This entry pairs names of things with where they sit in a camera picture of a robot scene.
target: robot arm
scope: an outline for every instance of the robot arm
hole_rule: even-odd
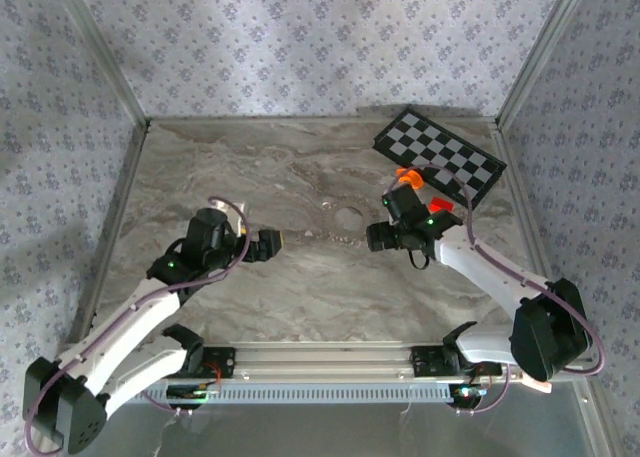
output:
[[[560,279],[550,283],[478,239],[472,244],[458,217],[444,210],[430,214],[408,185],[383,195],[382,202],[394,224],[380,222],[367,228],[371,251],[420,251],[426,258],[423,268],[429,260],[436,260],[455,269],[494,298],[513,320],[507,326],[470,322],[456,329],[448,340],[454,342],[460,362],[516,364],[535,380],[546,382],[589,348],[591,342],[585,329],[569,312],[534,288],[554,292],[584,317],[580,293],[571,282]],[[498,269],[480,254],[478,247],[498,265],[515,270],[521,279]]]
[[[68,454],[76,454],[131,397],[167,375],[193,374],[202,363],[203,342],[189,329],[173,325],[152,342],[140,343],[202,288],[213,271],[240,258],[269,260],[282,246],[278,231],[260,230],[258,237],[250,240],[239,223],[234,228],[220,208],[200,209],[186,237],[156,259],[147,278],[113,315],[55,361],[40,357],[29,366],[25,430],[33,425]]]

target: wire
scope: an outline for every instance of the wire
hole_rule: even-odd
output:
[[[475,366],[474,375],[473,375],[473,377],[471,377],[471,380],[469,381],[469,385],[472,385],[475,382],[475,380],[478,377],[480,377],[480,375],[482,375],[482,374],[478,373],[478,370],[480,370],[480,369],[482,369],[484,371],[484,375],[489,377],[489,385],[487,387],[483,387],[484,390],[489,390],[491,388],[491,386],[493,385],[493,378],[491,376],[491,372],[487,371],[487,369],[485,368],[485,366],[484,366],[484,364],[482,362]]]
[[[482,412],[487,412],[491,409],[495,409],[498,406],[498,404],[502,402],[502,400],[504,399],[504,396],[507,395],[507,389],[509,388],[510,382],[511,382],[511,365],[507,364],[507,374],[504,379],[504,385],[502,386],[502,390],[500,391],[500,394],[498,394],[498,397],[496,397],[496,400],[491,402],[486,407],[482,407],[481,409],[463,409],[461,407],[454,407],[454,410],[456,412],[461,412],[463,414],[474,415],[474,414],[481,414]]]
[[[234,259],[228,266],[226,269],[223,269],[222,271],[214,274],[214,275],[210,275],[204,279],[200,279],[200,280],[196,280],[196,281],[192,281],[192,282],[182,282],[179,284],[174,284],[174,285],[169,285],[166,287],[161,287],[159,289],[156,289],[152,292],[149,292],[148,294],[140,297],[133,305],[131,305],[130,307],[127,308],[127,310],[125,310],[122,314],[120,314],[109,326],[107,326],[107,328],[99,335],[95,338],[95,340],[93,342],[91,342],[86,349],[84,349],[82,352],[80,352],[79,356],[76,357],[75,359],[71,360],[69,363],[67,363],[63,368],[61,368],[58,372],[56,372],[53,377],[51,377],[46,384],[44,384],[42,386],[42,389],[40,389],[40,393],[36,396],[33,404],[31,404],[31,407],[29,408],[29,411],[27,412],[27,417],[25,418],[25,424],[24,424],[24,434],[25,434],[25,444],[27,446],[27,448],[29,449],[29,451],[38,456],[38,457],[46,457],[46,456],[50,456],[50,455],[56,455],[58,452],[60,452],[62,450],[62,448],[57,449],[57,450],[53,450],[50,452],[41,452],[38,448],[36,448],[34,442],[33,442],[33,437],[31,436],[31,429],[33,427],[33,419],[35,418],[36,414],[38,413],[38,407],[40,406],[40,404],[42,403],[42,400],[44,399],[46,393],[51,389],[51,387],[53,387],[55,385],[55,383],[60,380],[60,378],[62,378],[62,376],[64,376],[67,372],[69,372],[69,370],[71,370],[73,367],[75,367],[76,365],[78,365],[81,362],[84,362],[87,357],[89,355],[91,355],[91,353],[93,353],[93,351],[102,343],[104,342],[107,338],[109,338],[121,325],[123,325],[123,323],[127,320],[128,317],[130,317],[132,314],[134,314],[139,308],[140,306],[146,304],[147,302],[149,302],[150,300],[158,297],[161,294],[165,294],[167,292],[175,292],[178,290],[182,290],[182,289],[188,289],[189,287],[196,287],[196,286],[202,286],[202,285],[208,285],[208,284],[212,284],[214,282],[219,282],[221,280],[223,280],[227,275],[229,275],[229,272],[231,272],[240,262],[242,262],[242,259],[244,259],[245,255],[247,254],[247,252],[249,251],[249,245],[251,244],[251,229],[249,227],[249,221],[247,219],[247,216],[244,214],[244,212],[242,212],[242,210],[235,205],[233,202],[223,198],[223,197],[216,197],[216,196],[211,196],[207,199],[207,202],[209,203],[209,205],[213,206],[213,204],[215,202],[222,202],[226,205],[228,205],[229,207],[231,207],[235,212],[238,213],[238,215],[240,216],[240,220],[242,221],[242,226],[245,228],[245,241],[244,241],[244,245],[242,247],[242,250],[240,251],[240,255],[238,255],[238,257],[236,259]],[[151,399],[151,397],[149,397],[148,395],[145,395],[145,393],[143,392],[143,396],[145,398],[147,398],[148,400],[151,401],[152,404],[157,404],[157,406],[160,406],[162,408],[162,410],[166,410],[166,408],[164,408],[164,406],[162,404],[159,404],[158,402],[155,402],[153,399]]]
[[[424,270],[424,269],[426,269],[427,267],[429,267],[429,257],[426,257],[426,256],[425,256],[424,264],[422,264],[422,267],[418,267],[418,266],[416,265],[416,261],[415,261],[415,259],[413,258],[413,252],[411,252],[410,250],[408,250],[407,252],[409,252],[409,261],[411,261],[411,265],[413,265],[413,268],[414,268],[414,269]]]
[[[465,196],[465,199],[467,200],[467,235],[469,237],[469,242],[471,242],[472,248],[476,252],[478,252],[478,254],[480,254],[480,256],[482,256],[487,262],[489,262],[495,268],[497,268],[497,269],[501,270],[503,273],[507,274],[509,277],[517,280],[518,282],[521,282],[523,285],[525,285],[527,287],[530,287],[530,288],[540,292],[545,297],[548,297],[552,302],[554,302],[555,304],[560,306],[563,310],[568,312],[571,315],[571,317],[573,317],[582,326],[582,328],[584,330],[586,330],[587,333],[591,336],[591,338],[593,339],[593,342],[596,344],[596,347],[598,349],[598,361],[596,362],[596,364],[593,367],[589,368],[589,369],[571,369],[569,367],[565,367],[563,370],[565,372],[569,372],[569,373],[572,373],[572,374],[580,374],[580,375],[595,375],[598,372],[600,372],[604,368],[604,364],[605,364],[605,361],[606,361],[606,350],[605,350],[605,347],[604,347],[604,342],[602,342],[602,339],[598,335],[598,332],[596,331],[596,329],[591,324],[589,324],[587,319],[585,317],[583,317],[580,312],[578,312],[576,309],[574,309],[571,305],[567,304],[564,300],[562,300],[556,294],[551,292],[549,289],[547,289],[547,288],[545,288],[545,287],[543,287],[543,286],[541,286],[541,285],[539,285],[539,284],[537,284],[535,282],[528,281],[523,275],[520,275],[519,272],[507,267],[502,262],[499,262],[498,260],[496,260],[495,258],[490,256],[480,246],[480,244],[476,243],[476,236],[473,234],[473,215],[472,215],[473,214],[473,205],[472,205],[472,201],[471,201],[471,196],[469,195],[469,191],[467,190],[467,186],[464,184],[464,182],[462,182],[458,178],[458,176],[455,173],[451,172],[449,169],[447,169],[445,167],[441,167],[441,166],[435,165],[435,164],[415,165],[415,166],[412,166],[412,167],[408,167],[403,172],[401,172],[398,175],[396,175],[396,177],[393,179],[393,182],[391,183],[391,185],[387,189],[387,193],[389,193],[389,192],[391,192],[393,190],[393,188],[398,183],[399,179],[402,178],[404,175],[406,175],[407,173],[409,173],[412,170],[420,170],[420,169],[436,169],[436,170],[445,171],[451,176],[451,178],[455,181],[455,183],[458,184],[458,186],[462,189],[462,191],[464,193],[464,196]]]
[[[215,370],[216,380],[214,382],[211,382],[210,384],[218,384],[218,393],[222,393],[222,371],[220,370],[220,367],[218,367],[218,364],[216,364],[215,362],[213,364],[210,362],[205,362],[202,365]]]

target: patterned wallpaper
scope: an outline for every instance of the patterned wallpaper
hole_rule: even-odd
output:
[[[86,1],[150,116],[494,116],[555,2]]]
[[[58,0],[0,1],[0,455],[98,263],[133,125]]]
[[[640,455],[640,0],[583,0],[508,136],[556,275],[607,345],[601,374]]]

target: glass panel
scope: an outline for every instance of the glass panel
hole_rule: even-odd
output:
[[[208,405],[176,419],[120,409],[83,457],[593,455],[570,383],[550,395],[514,385],[496,409],[457,416],[440,404]]]

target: gray marble surface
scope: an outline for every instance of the gray marble surface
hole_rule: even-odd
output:
[[[362,218],[336,212],[336,205],[355,202],[365,221],[386,219],[380,196],[396,166],[371,145],[387,123],[152,124],[96,321],[126,299],[153,260],[184,235],[209,195],[246,202],[252,227],[280,229],[285,246],[270,262],[243,264],[225,281],[200,290],[169,319],[208,342],[433,342],[468,320],[506,321],[502,309],[456,272],[435,263],[415,270],[402,251],[369,252]],[[495,153],[486,125],[448,127]],[[436,194],[420,191],[425,202]],[[327,222],[332,213],[337,227]],[[478,206],[474,223],[485,242],[526,265],[504,178]]]

